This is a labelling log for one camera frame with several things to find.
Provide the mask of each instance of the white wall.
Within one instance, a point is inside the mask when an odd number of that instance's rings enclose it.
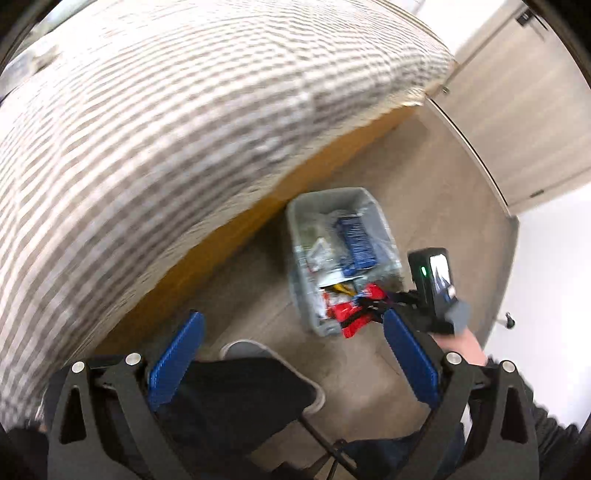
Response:
[[[485,351],[510,359],[561,424],[591,411],[591,184],[519,216],[517,250]]]
[[[455,55],[503,2],[504,0],[426,0],[417,17]]]

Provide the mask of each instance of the blue package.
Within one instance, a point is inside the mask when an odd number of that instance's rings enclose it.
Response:
[[[353,276],[356,270],[371,268],[378,263],[374,248],[358,215],[339,217],[336,221],[336,229],[344,240],[353,261],[353,265],[349,262],[341,264],[345,276]]]

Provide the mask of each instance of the red package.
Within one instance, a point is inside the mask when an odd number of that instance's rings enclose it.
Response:
[[[363,289],[363,296],[372,300],[383,300],[387,295],[386,292],[379,288],[375,283],[369,283],[365,289]],[[348,301],[346,303],[339,303],[338,305],[332,307],[331,313],[335,316],[339,323],[343,323],[345,320],[348,320],[351,315],[358,313],[361,310],[362,308],[355,305],[354,302]],[[373,315],[374,313],[367,313],[355,319],[350,325],[343,327],[343,336],[345,338],[351,338],[360,328],[373,321]]]

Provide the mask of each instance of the door handle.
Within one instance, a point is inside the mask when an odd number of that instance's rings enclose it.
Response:
[[[526,8],[522,13],[520,13],[519,15],[517,15],[517,17],[515,17],[515,21],[519,25],[521,25],[522,27],[528,25],[532,20],[536,20],[537,23],[539,23],[544,30],[548,31],[548,27],[546,27],[545,23],[542,22],[541,18],[538,17],[538,15],[536,15],[535,12],[531,8]]]

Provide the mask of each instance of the device screen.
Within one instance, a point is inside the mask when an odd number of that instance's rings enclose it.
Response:
[[[435,294],[444,293],[445,295],[449,295],[451,299],[455,297],[456,289],[452,285],[446,256],[443,254],[434,255],[430,257],[429,262],[431,263],[431,272],[435,280]]]

